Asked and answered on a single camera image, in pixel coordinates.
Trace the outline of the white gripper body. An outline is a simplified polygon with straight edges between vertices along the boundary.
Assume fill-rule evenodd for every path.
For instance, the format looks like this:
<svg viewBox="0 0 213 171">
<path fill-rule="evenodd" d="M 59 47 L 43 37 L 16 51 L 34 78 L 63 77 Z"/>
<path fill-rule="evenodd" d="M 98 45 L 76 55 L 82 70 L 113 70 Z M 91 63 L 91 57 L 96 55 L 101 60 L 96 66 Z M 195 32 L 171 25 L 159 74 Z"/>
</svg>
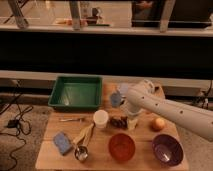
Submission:
<svg viewBox="0 0 213 171">
<path fill-rule="evenodd" d="M 134 106 L 130 102 L 125 101 L 124 104 L 121 106 L 121 110 L 127 117 L 127 129 L 134 130 L 137 126 L 139 115 L 142 109 Z"/>
</svg>

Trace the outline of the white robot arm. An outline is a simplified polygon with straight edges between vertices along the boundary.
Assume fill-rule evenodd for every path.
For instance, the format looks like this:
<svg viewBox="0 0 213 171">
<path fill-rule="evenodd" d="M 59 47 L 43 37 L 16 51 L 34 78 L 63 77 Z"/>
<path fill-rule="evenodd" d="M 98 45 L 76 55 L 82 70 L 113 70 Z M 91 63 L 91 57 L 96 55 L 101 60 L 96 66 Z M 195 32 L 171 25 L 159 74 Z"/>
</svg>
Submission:
<svg viewBox="0 0 213 171">
<path fill-rule="evenodd" d="M 125 97 L 121 108 L 127 116 L 136 117 L 145 109 L 213 142 L 213 111 L 158 97 L 150 80 L 130 86 Z"/>
</svg>

